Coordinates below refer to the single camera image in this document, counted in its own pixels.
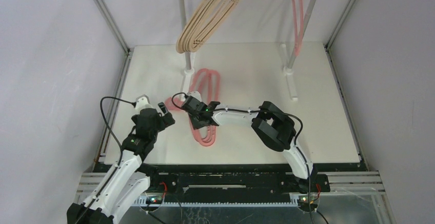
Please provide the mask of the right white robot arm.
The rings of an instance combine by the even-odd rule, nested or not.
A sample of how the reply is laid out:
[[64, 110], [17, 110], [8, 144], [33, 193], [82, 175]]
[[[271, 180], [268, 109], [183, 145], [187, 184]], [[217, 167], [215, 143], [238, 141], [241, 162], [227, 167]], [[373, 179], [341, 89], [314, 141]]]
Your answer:
[[257, 109], [235, 108], [219, 101], [206, 104], [193, 94], [186, 94], [179, 109], [185, 111], [195, 130], [208, 126], [241, 125], [250, 127], [270, 150], [282, 153], [290, 165], [296, 184], [310, 191], [317, 184], [317, 170], [299, 142], [304, 125], [300, 118], [282, 111], [270, 101]]

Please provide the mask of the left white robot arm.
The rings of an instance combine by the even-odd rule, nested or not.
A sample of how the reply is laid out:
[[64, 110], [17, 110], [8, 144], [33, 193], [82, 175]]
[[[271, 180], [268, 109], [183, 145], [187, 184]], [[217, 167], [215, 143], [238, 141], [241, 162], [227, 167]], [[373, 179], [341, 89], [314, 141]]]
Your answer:
[[114, 163], [99, 185], [81, 203], [67, 210], [67, 223], [119, 223], [131, 205], [146, 190], [153, 192], [161, 179], [144, 160], [153, 150], [157, 136], [175, 123], [163, 102], [154, 108], [146, 97], [134, 105], [134, 126], [121, 146], [121, 158]]

